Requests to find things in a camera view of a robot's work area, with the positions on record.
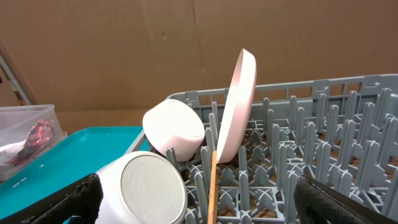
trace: white cup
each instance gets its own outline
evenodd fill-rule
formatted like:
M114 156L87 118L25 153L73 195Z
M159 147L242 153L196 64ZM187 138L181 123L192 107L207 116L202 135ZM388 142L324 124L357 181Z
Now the white cup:
M96 224L179 224L187 193L175 167L152 152L126 154L97 174L103 189Z
M189 160L205 138L198 115L185 103L165 100L149 110L142 119L149 142L161 154L173 147L178 161Z

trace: pink plate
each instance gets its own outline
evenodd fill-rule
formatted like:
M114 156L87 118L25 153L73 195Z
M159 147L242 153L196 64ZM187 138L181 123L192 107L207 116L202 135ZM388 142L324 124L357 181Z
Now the pink plate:
M256 78L256 59L242 49L225 103L217 143L217 163L229 162L242 143L250 116Z

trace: plastic container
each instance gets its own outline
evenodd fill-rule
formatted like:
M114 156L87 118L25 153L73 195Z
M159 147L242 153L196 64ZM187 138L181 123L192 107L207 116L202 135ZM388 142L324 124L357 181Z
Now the plastic container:
M0 108L0 147L26 140L30 130L40 120L48 122L53 129L53 137L23 163L17 166L0 166L0 182L18 173L65 137L55 115L54 105Z
M189 161L167 156L185 180L187 224L207 220L209 157L228 92L168 97L192 107L206 127L206 144ZM304 173L398 221L398 74L258 85L256 93L237 156L218 165L218 223L296 223L293 193ZM129 151L145 140L140 133Z

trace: clear plastic bin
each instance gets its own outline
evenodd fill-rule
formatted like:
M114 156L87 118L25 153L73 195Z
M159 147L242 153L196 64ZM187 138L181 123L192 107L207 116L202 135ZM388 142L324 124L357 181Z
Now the clear plastic bin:
M39 106L12 106L0 108L0 147L27 139L30 130L35 124L44 120L53 129L53 136L35 151L28 159L18 165L4 163L6 158L3 155L0 161L0 182L5 181L17 174L25 166L36 158L53 148L58 142L65 138L55 115L54 105Z

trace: teal tray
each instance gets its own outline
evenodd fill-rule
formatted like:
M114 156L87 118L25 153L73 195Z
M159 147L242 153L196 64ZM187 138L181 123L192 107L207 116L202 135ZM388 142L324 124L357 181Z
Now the teal tray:
M0 219L121 157L142 127L82 129L0 185ZM140 150L147 150L145 143Z

